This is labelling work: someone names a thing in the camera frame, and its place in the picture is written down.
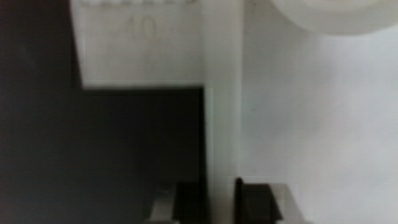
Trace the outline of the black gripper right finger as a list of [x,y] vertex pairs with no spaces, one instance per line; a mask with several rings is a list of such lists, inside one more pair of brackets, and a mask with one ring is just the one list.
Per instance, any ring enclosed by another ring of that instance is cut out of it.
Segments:
[[312,224],[288,185],[235,180],[233,224]]

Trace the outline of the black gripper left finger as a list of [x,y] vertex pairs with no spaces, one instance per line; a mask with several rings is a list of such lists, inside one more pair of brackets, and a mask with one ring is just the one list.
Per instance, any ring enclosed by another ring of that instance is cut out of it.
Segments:
[[209,224],[207,193],[198,182],[159,186],[148,224]]

